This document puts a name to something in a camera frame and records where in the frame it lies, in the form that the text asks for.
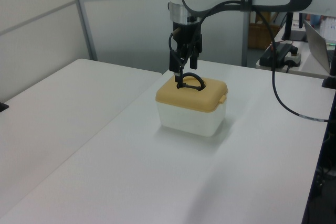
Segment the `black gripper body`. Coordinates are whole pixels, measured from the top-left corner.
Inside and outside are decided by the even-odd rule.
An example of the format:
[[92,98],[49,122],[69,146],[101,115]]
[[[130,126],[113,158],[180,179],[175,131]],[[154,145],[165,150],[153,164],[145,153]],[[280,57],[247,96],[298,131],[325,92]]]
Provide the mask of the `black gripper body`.
[[176,29],[180,29],[178,33],[176,33],[173,38],[177,42],[177,49],[186,54],[188,51],[188,47],[192,42],[195,42],[195,46],[199,53],[202,52],[202,34],[201,27],[199,22],[192,24],[179,24],[173,22],[173,31]]

